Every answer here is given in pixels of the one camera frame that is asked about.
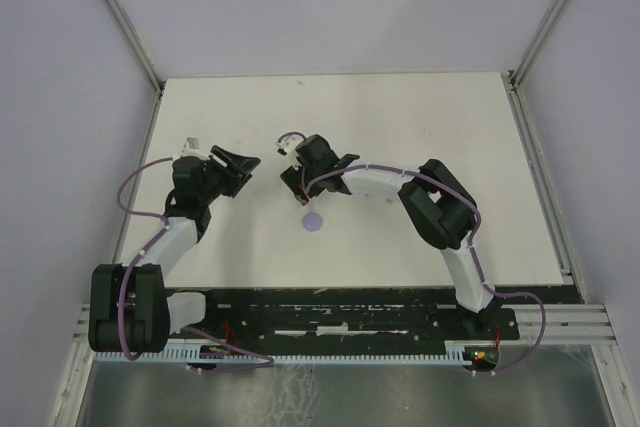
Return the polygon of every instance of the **purple object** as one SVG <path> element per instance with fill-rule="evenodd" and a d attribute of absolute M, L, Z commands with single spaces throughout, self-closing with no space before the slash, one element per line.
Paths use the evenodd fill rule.
<path fill-rule="evenodd" d="M 305 140 L 307 138 L 306 135 L 304 135 L 302 132 L 298 132 L 296 130 L 292 130 L 291 132 L 287 132 L 286 134 L 282 134 L 280 137 L 278 137 L 277 142 L 280 143 L 282 142 L 284 139 L 286 139 L 287 137 L 292 137 L 294 135 L 297 135 L 298 137 L 301 137 L 302 140 Z"/>
<path fill-rule="evenodd" d="M 302 218 L 302 225 L 309 232 L 315 232 L 316 230 L 320 230 L 323 224 L 322 216 L 315 212 L 309 212 Z"/>

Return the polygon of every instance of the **metal frame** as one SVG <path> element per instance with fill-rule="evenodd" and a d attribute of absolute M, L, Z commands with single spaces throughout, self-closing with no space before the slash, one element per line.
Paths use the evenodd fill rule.
<path fill-rule="evenodd" d="M 159 94 L 162 91 L 162 81 L 160 80 L 160 77 L 158 77 L 158 74 L 156 74 L 153 68 L 153 62 L 151 61 L 148 52 L 142 46 L 140 37 L 136 33 L 136 29 L 133 27 L 131 20 L 129 20 L 127 12 L 118 0 L 103 0 L 103 2 L 109 13 L 112 15 L 118 29 L 124 36 L 125 41 L 131 48 L 131 52 L 147 76 L 147 80 L 156 93 Z"/>
<path fill-rule="evenodd" d="M 261 363 L 262 360 L 242 355 L 228 356 L 224 360 L 201 358 L 200 347 L 203 342 L 188 342 L 186 340 L 170 341 L 162 352 L 156 354 L 142 354 L 138 362 L 161 363 L 189 363 L 211 364 L 248 364 Z M 444 355 L 274 355 L 272 358 L 277 365 L 447 365 L 464 366 L 471 362 L 464 360 L 462 354 L 464 346 L 449 345 Z M 125 362 L 121 352 L 102 352 L 96 354 L 98 362 Z"/>
<path fill-rule="evenodd" d="M 163 82 L 156 74 L 153 68 L 153 62 L 142 46 L 141 40 L 122 5 L 118 0 L 103 1 L 122 32 L 125 41 L 138 60 L 147 80 L 156 91 L 153 113 L 140 154 L 140 163 L 142 163 L 146 156 L 155 125 Z M 564 229 L 555 202 L 555 196 L 544 167 L 540 147 L 537 143 L 535 132 L 533 131 L 527 112 L 526 102 L 520 89 L 520 86 L 531 72 L 533 65 L 569 3 L 570 0 L 552 0 L 535 35 L 524 52 L 520 64 L 508 78 L 505 78 L 505 88 L 560 264 L 563 281 L 565 284 L 571 284 L 575 281 L 580 293 L 586 300 L 587 292 L 585 284 L 578 265 L 574 261 L 568 235 Z M 137 183 L 133 188 L 129 202 L 135 197 L 136 190 Z M 128 219 L 125 219 L 120 231 L 114 259 L 118 256 L 122 248 L 122 241 L 127 226 Z M 505 345 L 531 345 L 540 328 L 541 318 L 539 310 L 534 305 L 514 305 L 509 307 L 516 311 L 516 318 L 520 326 L 522 339 L 516 342 L 505 341 Z M 617 346 L 604 305 L 549 305 L 547 315 L 547 330 L 543 343 L 545 345 L 591 345 L 616 425 L 640 425 L 638 399 L 622 361 L 620 350 Z M 78 321 L 78 327 L 74 334 L 73 344 L 62 376 L 60 389 L 56 396 L 54 409 L 49 422 L 50 426 L 75 425 L 77 420 L 91 364 L 94 361 L 94 354 L 89 349 L 87 342 L 87 328 L 88 305 L 85 305 L 83 306 L 81 317 Z M 206 343 L 206 341 L 188 342 L 193 345 Z M 459 344 L 460 343 L 456 342 L 448 343 L 449 347 L 454 350 Z"/>
<path fill-rule="evenodd" d="M 522 85 L 531 72 L 533 64 L 538 59 L 544 45 L 549 39 L 549 36 L 553 32 L 553 29 L 557 25 L 570 1 L 571 0 L 551 0 L 551 5 L 545 12 L 542 22 L 540 22 L 531 42 L 527 46 L 527 49 L 522 56 L 522 60 L 520 61 L 520 65 L 511 75 L 511 81 L 514 86 L 518 87 Z"/>
<path fill-rule="evenodd" d="M 519 87 L 514 86 L 508 77 L 503 77 L 503 81 L 509 103 L 511 104 L 516 128 L 522 141 L 522 147 L 527 157 L 527 162 L 529 163 L 533 184 L 538 194 L 538 200 L 542 207 L 547 229 L 549 230 L 549 237 L 551 238 L 560 270 L 563 272 L 563 280 L 567 283 L 569 281 L 567 275 L 570 274 L 572 276 L 572 283 L 577 285 L 582 298 L 587 301 L 588 293 L 584 278 L 574 261 L 575 254 L 573 254 L 570 247 L 571 244 L 568 240 L 568 234 L 562 222 L 560 210 L 555 200 L 556 197 L 553 193 L 549 175 L 542 159 L 542 151 L 533 130 L 522 91 Z"/>

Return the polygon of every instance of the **white cable carrier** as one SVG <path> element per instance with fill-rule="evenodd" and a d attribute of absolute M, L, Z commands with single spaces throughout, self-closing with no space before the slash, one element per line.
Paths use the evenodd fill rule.
<path fill-rule="evenodd" d="M 224 358 L 201 358 L 200 348 L 203 344 L 169 343 L 162 352 L 142 354 L 138 362 L 163 362 L 190 364 L 250 364 L 264 362 L 262 359 L 243 355 L 228 355 Z M 274 355 L 275 363 L 309 364 L 309 365 L 470 365 L 462 354 L 464 347 L 460 345 L 446 346 L 443 355 Z M 122 352 L 97 352 L 98 362 L 127 362 Z"/>

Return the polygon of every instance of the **cable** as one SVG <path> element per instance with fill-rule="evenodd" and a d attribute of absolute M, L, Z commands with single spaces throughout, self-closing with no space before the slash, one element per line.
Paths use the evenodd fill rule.
<path fill-rule="evenodd" d="M 122 203 L 122 200 L 120 199 L 120 197 L 122 196 L 122 192 L 124 191 L 127 184 L 131 181 L 131 179 L 137 177 L 137 175 L 140 172 L 142 172 L 146 168 L 151 167 L 153 165 L 157 165 L 162 162 L 171 162 L 172 160 L 173 160 L 173 157 L 164 157 L 162 159 L 154 160 L 153 162 L 149 162 L 137 168 L 131 174 L 129 174 L 129 176 L 124 180 L 124 182 L 122 182 L 122 184 L 118 188 L 118 193 L 116 194 L 116 202 L 118 204 L 118 207 L 120 207 L 120 209 L 122 209 L 125 213 L 129 215 L 137 215 L 138 217 L 153 217 L 156 219 L 160 219 L 165 226 L 164 229 L 160 229 L 156 233 L 156 235 L 151 237 L 151 239 L 146 244 L 144 244 L 144 246 L 142 247 L 142 250 L 135 255 L 133 260 L 131 260 L 131 263 L 128 265 L 127 269 L 124 271 L 124 275 L 122 276 L 122 284 L 120 285 L 120 294 L 118 295 L 118 337 L 120 339 L 120 348 L 122 349 L 122 353 L 124 354 L 127 360 L 131 360 L 131 361 L 137 360 L 140 357 L 141 352 L 138 352 L 137 354 L 131 353 L 131 351 L 129 350 L 129 345 L 127 344 L 127 333 L 124 325 L 124 302 L 127 296 L 127 286 L 129 285 L 129 278 L 131 277 L 133 268 L 140 261 L 140 259 L 144 257 L 145 252 L 147 252 L 151 247 L 153 247 L 153 245 L 156 242 L 158 242 L 162 238 L 164 233 L 167 231 L 166 227 L 169 226 L 169 220 L 164 215 L 161 215 L 161 214 L 131 210 Z"/>
<path fill-rule="evenodd" d="M 129 176 L 124 180 L 124 182 L 122 182 L 122 184 L 120 185 L 120 187 L 118 188 L 118 193 L 116 194 L 116 203 L 118 204 L 118 207 L 120 207 L 120 209 L 122 209 L 125 213 L 129 214 L 129 215 L 136 215 L 138 217 L 153 217 L 156 219 L 160 219 L 162 221 L 162 223 L 164 224 L 165 228 L 160 229 L 143 247 L 142 250 L 140 252 L 138 252 L 135 257 L 133 258 L 133 260 L 131 261 L 131 263 L 129 264 L 129 266 L 127 267 L 127 269 L 124 272 L 124 275 L 122 277 L 122 284 L 120 285 L 120 293 L 118 295 L 118 337 L 120 340 L 120 348 L 122 349 L 122 353 L 124 354 L 125 358 L 130 360 L 130 361 L 134 361 L 137 360 L 140 355 L 142 355 L 141 352 L 138 352 L 137 354 L 133 354 L 131 352 L 131 350 L 129 350 L 129 345 L 127 344 L 127 335 L 126 335 L 126 330 L 125 330 L 125 323 L 124 323 L 124 303 L 125 303 L 125 298 L 127 295 L 127 286 L 129 284 L 129 279 L 131 278 L 131 273 L 133 272 L 134 267 L 136 266 L 136 264 L 138 262 L 140 262 L 140 260 L 144 257 L 145 253 L 154 246 L 154 244 L 156 244 L 156 242 L 158 242 L 162 236 L 165 234 L 165 232 L 167 232 L 167 228 L 169 226 L 169 220 L 161 214 L 156 214 L 153 212 L 140 212 L 140 211 L 136 211 L 136 210 L 132 210 L 129 209 L 128 207 L 126 207 L 123 203 L 122 203 L 122 192 L 124 191 L 125 187 L 127 186 L 127 184 L 134 179 L 138 174 L 140 174 L 140 172 L 142 172 L 143 170 L 147 169 L 148 167 L 151 167 L 153 165 L 157 165 L 160 164 L 162 162 L 170 162 L 173 160 L 173 157 L 164 157 L 162 159 L 158 159 L 158 160 L 154 160 L 152 162 L 149 162 L 147 164 L 144 164 L 143 166 L 139 167 L 138 169 L 134 170 L 131 174 L 129 174 Z M 235 335 L 235 332 L 233 332 L 233 329 L 231 329 L 231 326 L 229 326 L 229 324 L 227 323 L 227 335 L 230 332 L 232 332 Z M 218 372 L 222 373 L 222 372 L 231 372 L 231 371 L 239 371 L 239 370 L 249 370 L 249 369 L 259 369 L 259 368 L 263 368 L 263 367 L 269 367 L 271 365 L 274 364 L 275 359 L 273 359 L 273 357 L 269 357 L 266 355 L 262 355 L 262 354 L 257 354 L 255 352 L 250 352 L 248 350 L 244 350 L 241 349 L 237 346 L 233 346 L 231 344 L 228 344 L 227 342 L 224 342 L 222 340 L 219 340 L 209 334 L 207 334 L 206 332 L 203 332 L 201 330 L 198 330 L 194 327 L 184 327 L 182 329 L 184 332 L 191 332 L 194 333 L 196 335 L 200 335 L 201 337 L 204 337 L 206 339 L 209 339 L 223 347 L 226 347 L 229 350 L 232 350 L 234 352 L 237 352 L 239 354 L 242 355 L 246 355 L 249 357 L 256 357 L 259 359 L 263 359 L 266 362 L 263 362 L 261 364 L 251 364 L 251 365 L 241 365 L 241 366 L 237 366 L 237 367 L 229 367 L 226 369 L 221 369 Z"/>
<path fill-rule="evenodd" d="M 487 285 L 487 279 L 486 279 L 486 277 L 484 275 L 484 270 L 482 269 L 482 265 L 480 263 L 480 259 L 478 258 L 478 253 L 476 252 L 475 245 L 473 245 L 473 239 L 475 238 L 476 234 L 478 233 L 478 229 L 480 228 L 480 224 L 482 223 L 482 216 L 480 215 L 480 211 L 478 210 L 478 208 L 475 205 L 473 205 L 472 202 L 467 200 L 462 194 L 456 192 L 451 187 L 448 187 L 448 186 L 444 185 L 443 183 L 438 182 L 437 180 L 432 179 L 431 177 L 428 177 L 428 176 L 422 174 L 421 172 L 416 172 L 416 171 L 413 171 L 413 170 L 403 170 L 403 169 L 399 169 L 397 167 L 390 167 L 390 166 L 386 166 L 386 165 L 376 165 L 376 164 L 351 165 L 349 167 L 345 167 L 344 169 L 338 169 L 338 170 L 334 170 L 333 172 L 328 172 L 326 174 L 319 175 L 315 179 L 311 180 L 306 186 L 303 186 L 303 190 L 305 192 L 309 192 L 309 189 L 314 184 L 317 184 L 318 182 L 321 182 L 321 181 L 323 181 L 325 179 L 328 179 L 329 177 L 346 174 L 348 172 L 354 172 L 356 170 L 366 170 L 366 169 L 381 170 L 381 171 L 384 171 L 384 172 L 392 172 L 394 174 L 408 175 L 408 176 L 411 176 L 411 177 L 418 178 L 420 180 L 423 180 L 423 181 L 425 181 L 425 182 L 437 187 L 441 191 L 451 195 L 454 199 L 462 202 L 466 207 L 469 208 L 469 210 L 471 210 L 471 212 L 473 213 L 474 217 L 476 218 L 476 225 L 473 227 L 473 229 L 471 229 L 471 233 L 469 234 L 468 247 L 469 247 L 469 252 L 471 252 L 471 257 L 473 259 L 473 263 L 475 264 L 476 270 L 478 272 L 478 277 L 480 278 L 480 283 L 482 284 L 482 286 L 484 287 L 484 289 L 487 292 L 489 292 L 491 295 L 493 295 L 495 297 L 498 297 L 498 298 L 501 298 L 501 299 L 513 299 L 513 298 L 516 298 L 516 297 L 525 297 L 525 298 L 529 298 L 529 299 L 533 300 L 540 307 L 540 315 L 542 317 L 542 322 L 541 322 L 541 325 L 540 325 L 540 332 L 538 333 L 538 337 L 537 337 L 536 341 L 534 342 L 533 346 L 531 347 L 531 349 L 524 355 L 524 357 L 522 357 L 520 360 L 517 360 L 513 364 L 510 364 L 510 365 L 508 365 L 506 367 L 503 367 L 501 369 L 496 369 L 496 370 L 494 370 L 492 372 L 477 372 L 477 375 L 497 375 L 499 373 L 500 374 L 507 373 L 507 372 L 510 372 L 510 371 L 520 367 L 522 364 L 527 362 L 531 358 L 531 356 L 538 350 L 538 347 L 540 347 L 540 343 L 542 342 L 542 337 L 544 336 L 545 326 L 546 326 L 546 323 L 547 323 L 547 313 L 546 313 L 546 310 L 544 308 L 544 304 L 542 303 L 542 300 L 540 300 L 540 298 L 537 295 L 532 294 L 531 292 L 513 292 L 513 293 L 507 294 L 507 293 L 496 292 L 495 289 L 493 289 L 493 288 L 491 288 L 491 287 L 489 287 Z"/>
<path fill-rule="evenodd" d="M 192 372 L 208 372 L 211 374 L 223 374 L 225 372 L 238 372 L 240 370 L 252 370 L 252 369 L 263 369 L 265 367 L 271 367 L 274 363 L 275 363 L 275 359 L 273 357 L 269 357 L 268 355 L 263 355 L 263 354 L 258 354 L 256 352 L 251 352 L 249 350 L 245 350 L 245 349 L 241 349 L 240 347 L 236 347 L 235 345 L 231 345 L 228 344 L 227 342 L 225 342 L 224 340 L 220 340 L 216 337 L 214 337 L 211 334 L 208 334 L 200 329 L 196 329 L 195 327 L 184 327 L 182 329 L 183 332 L 189 332 L 191 334 L 196 334 L 199 335 L 200 337 L 204 337 L 205 339 L 208 339 L 212 342 L 215 342 L 216 344 L 231 350 L 233 352 L 236 352 L 240 355 L 246 355 L 247 357 L 254 357 L 256 359 L 262 359 L 265 362 L 261 362 L 259 364 L 247 364 L 247 365 L 236 365 L 233 367 L 226 367 L 224 369 L 214 369 L 214 370 L 208 370 L 208 371 L 201 371 L 198 369 L 194 369 L 193 367 L 187 366 L 187 368 L 189 370 L 191 370 Z"/>
<path fill-rule="evenodd" d="M 300 167 L 300 190 L 302 190 L 302 193 L 307 198 L 307 201 L 310 201 L 311 197 L 309 197 L 309 192 L 307 191 L 307 188 L 304 186 L 304 183 L 305 183 L 304 179 L 306 178 L 306 176 L 307 176 L 307 169 L 303 165 L 302 167 Z"/>
<path fill-rule="evenodd" d="M 493 348 L 496 349 L 500 346 L 500 326 L 496 324 L 496 340 L 493 342 Z"/>
<path fill-rule="evenodd" d="M 286 132 L 286 133 L 282 134 L 280 137 L 278 137 L 278 140 L 276 141 L 276 143 L 279 144 L 280 142 L 282 142 L 287 137 L 292 137 L 294 135 L 297 135 L 298 137 L 302 137 L 302 140 L 306 140 L 306 138 L 307 138 L 307 136 L 304 135 L 302 132 L 297 132 L 295 130 L 292 130 L 291 132 Z"/>

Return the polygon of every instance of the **small purple disc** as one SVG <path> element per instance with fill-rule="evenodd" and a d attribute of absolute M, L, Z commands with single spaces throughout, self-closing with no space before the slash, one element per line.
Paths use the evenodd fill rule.
<path fill-rule="evenodd" d="M 324 221 L 322 220 L 322 216 L 315 212 L 309 212 L 307 215 L 305 215 L 302 218 L 302 225 L 304 225 L 304 228 L 307 229 L 309 232 L 315 232 L 316 230 L 320 230 L 320 227 L 322 227 L 323 222 Z"/>

